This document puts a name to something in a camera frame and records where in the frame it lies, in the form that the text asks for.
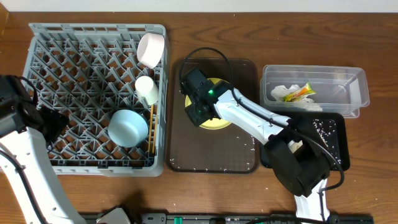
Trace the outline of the yellow plate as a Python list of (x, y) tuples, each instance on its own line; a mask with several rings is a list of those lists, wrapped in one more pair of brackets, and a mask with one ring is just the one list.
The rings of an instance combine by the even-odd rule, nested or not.
[[(208, 78), (208, 80), (211, 80), (214, 84), (218, 83), (220, 80), (220, 78)], [(185, 97), (185, 107), (188, 107), (189, 105), (191, 105), (191, 101), (189, 99), (188, 96)], [(204, 123), (202, 123), (200, 125), (201, 128), (204, 129), (209, 129), (209, 130), (217, 130), (217, 129), (223, 129), (227, 126), (229, 126), (231, 124), (231, 122), (223, 120), (223, 119), (219, 119), (219, 118), (213, 118), (213, 119), (208, 119), (207, 121), (205, 121)]]

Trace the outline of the cream cup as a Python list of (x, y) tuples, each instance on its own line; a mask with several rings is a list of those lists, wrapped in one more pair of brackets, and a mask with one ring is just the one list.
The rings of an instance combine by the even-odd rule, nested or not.
[(155, 81), (148, 76), (141, 76), (135, 82), (137, 97), (141, 102), (152, 106), (159, 100), (159, 90)]

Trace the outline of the pink bowl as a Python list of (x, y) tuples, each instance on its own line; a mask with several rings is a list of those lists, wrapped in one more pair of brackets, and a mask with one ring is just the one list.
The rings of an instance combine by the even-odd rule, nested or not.
[(162, 58), (164, 46), (164, 36), (146, 33), (137, 48), (138, 61), (150, 69), (155, 68)]

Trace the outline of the white napkin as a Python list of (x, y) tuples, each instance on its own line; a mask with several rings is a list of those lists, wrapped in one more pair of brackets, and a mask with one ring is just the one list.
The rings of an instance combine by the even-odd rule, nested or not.
[(271, 91), (271, 96), (277, 101), (277, 102), (283, 102), (287, 103), (287, 106), (289, 107), (295, 107), (295, 108), (300, 108), (305, 111), (312, 111), (312, 112), (321, 112), (323, 109), (321, 106), (316, 103), (313, 99), (311, 99), (308, 96), (305, 98), (302, 98), (301, 100), (295, 101), (295, 102), (284, 102), (282, 101), (282, 97), (285, 95), (288, 95), (289, 93), (298, 90), (299, 87), (298, 85), (292, 85), (290, 88), (286, 88), (284, 85), (279, 85), (276, 86), (272, 91)]

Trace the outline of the light blue bowl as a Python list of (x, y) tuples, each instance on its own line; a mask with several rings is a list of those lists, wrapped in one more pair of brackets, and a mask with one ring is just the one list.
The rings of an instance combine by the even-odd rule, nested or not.
[(121, 147), (134, 147), (149, 134), (145, 119), (132, 110), (119, 110), (113, 114), (108, 126), (110, 139)]

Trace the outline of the green snack wrapper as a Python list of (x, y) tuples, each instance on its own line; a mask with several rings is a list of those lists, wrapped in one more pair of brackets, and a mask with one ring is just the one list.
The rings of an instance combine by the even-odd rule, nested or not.
[(306, 83), (303, 87), (299, 88), (298, 90), (295, 90), (288, 95), (285, 95), (282, 97), (282, 101), (284, 102), (295, 102), (298, 100), (301, 100), (302, 98), (305, 98), (308, 95), (314, 95), (316, 94), (316, 91), (313, 90), (311, 84)]

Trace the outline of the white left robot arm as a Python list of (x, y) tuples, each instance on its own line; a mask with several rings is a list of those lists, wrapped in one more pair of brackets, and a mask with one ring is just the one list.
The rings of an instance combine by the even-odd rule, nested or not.
[(69, 119), (57, 110), (37, 106), (28, 79), (1, 76), (1, 169), (27, 223), (85, 223), (66, 196), (50, 162), (52, 145)]

